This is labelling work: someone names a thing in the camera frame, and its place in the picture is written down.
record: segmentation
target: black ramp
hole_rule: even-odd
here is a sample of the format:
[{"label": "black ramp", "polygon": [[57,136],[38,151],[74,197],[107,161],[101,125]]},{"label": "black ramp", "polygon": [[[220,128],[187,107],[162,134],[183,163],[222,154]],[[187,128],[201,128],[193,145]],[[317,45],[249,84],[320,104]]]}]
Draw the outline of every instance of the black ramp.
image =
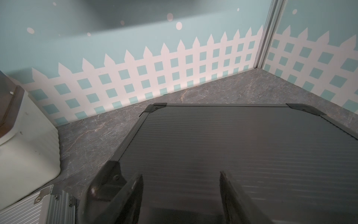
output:
[{"label": "black ramp", "polygon": [[285,105],[159,108],[120,164],[143,175],[139,224],[222,222],[220,170],[277,223],[358,221],[358,140]]}]

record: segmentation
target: white dot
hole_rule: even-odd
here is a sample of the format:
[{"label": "white dot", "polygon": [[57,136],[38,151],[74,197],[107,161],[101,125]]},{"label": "white dot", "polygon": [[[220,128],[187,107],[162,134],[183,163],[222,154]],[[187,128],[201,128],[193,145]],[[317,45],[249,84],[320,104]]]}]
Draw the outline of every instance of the white dot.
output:
[{"label": "white dot", "polygon": [[182,28],[183,28],[182,23],[181,23],[181,22],[177,22],[177,23],[176,23],[176,29],[177,29],[177,30],[181,30]]},{"label": "white dot", "polygon": [[166,19],[167,19],[169,22],[172,21],[172,20],[173,20],[173,14],[168,13],[168,14],[166,15]]},{"label": "white dot", "polygon": [[33,28],[30,28],[30,27],[27,28],[27,32],[29,32],[29,33],[31,33],[31,34],[34,34],[34,33],[35,33],[34,29],[33,29]]}]

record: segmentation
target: blurry dark object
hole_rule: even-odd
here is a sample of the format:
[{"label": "blurry dark object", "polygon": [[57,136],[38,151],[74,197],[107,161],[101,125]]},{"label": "blurry dark object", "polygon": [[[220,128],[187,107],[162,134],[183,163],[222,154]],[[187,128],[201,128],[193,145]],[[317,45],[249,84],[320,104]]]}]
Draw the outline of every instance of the blurry dark object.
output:
[{"label": "blurry dark object", "polygon": [[273,224],[229,172],[220,172],[220,194],[227,224]]},{"label": "blurry dark object", "polygon": [[136,224],[143,194],[143,177],[127,182],[119,162],[108,161],[83,194],[78,209],[81,224]]}]

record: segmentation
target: black plastic corner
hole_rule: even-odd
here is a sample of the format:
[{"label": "black plastic corner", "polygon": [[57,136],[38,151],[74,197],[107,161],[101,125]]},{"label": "black plastic corner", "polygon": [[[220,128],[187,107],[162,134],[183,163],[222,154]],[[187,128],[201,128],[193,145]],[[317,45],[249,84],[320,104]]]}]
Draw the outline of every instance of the black plastic corner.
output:
[{"label": "black plastic corner", "polygon": [[166,107],[167,103],[153,103],[153,104],[149,104],[147,106],[147,108],[144,110],[144,112],[154,112],[156,111],[157,109],[160,109],[160,108],[163,108],[163,107]]},{"label": "black plastic corner", "polygon": [[308,112],[310,114],[314,114],[317,116],[321,116],[321,115],[326,115],[325,113],[323,113],[322,111],[320,111],[319,109],[307,105],[307,104],[287,104],[290,108],[295,109],[295,110],[302,110],[305,112]]}]

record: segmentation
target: ribbed metal panel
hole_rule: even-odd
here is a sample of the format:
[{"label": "ribbed metal panel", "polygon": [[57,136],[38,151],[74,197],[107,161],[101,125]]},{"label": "ribbed metal panel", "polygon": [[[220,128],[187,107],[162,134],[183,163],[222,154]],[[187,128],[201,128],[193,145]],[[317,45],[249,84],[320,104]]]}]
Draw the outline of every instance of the ribbed metal panel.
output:
[{"label": "ribbed metal panel", "polygon": [[273,219],[270,205],[358,211],[358,141],[291,108],[167,106],[148,115],[120,163],[126,179],[143,174],[145,207],[222,214],[219,171],[229,170]]},{"label": "ribbed metal panel", "polygon": [[34,205],[40,192],[0,211],[1,224],[37,224],[40,217],[42,201]]},{"label": "ribbed metal panel", "polygon": [[74,224],[76,206],[70,207],[69,201],[69,194],[65,191],[62,191],[57,199],[54,195],[51,195],[47,223]]},{"label": "ribbed metal panel", "polygon": [[69,206],[69,194],[65,191],[57,194],[57,199],[52,193],[47,195],[49,202],[44,199],[34,205],[40,191],[0,211],[0,224],[39,224],[40,214],[46,224],[75,224],[76,206]]}]

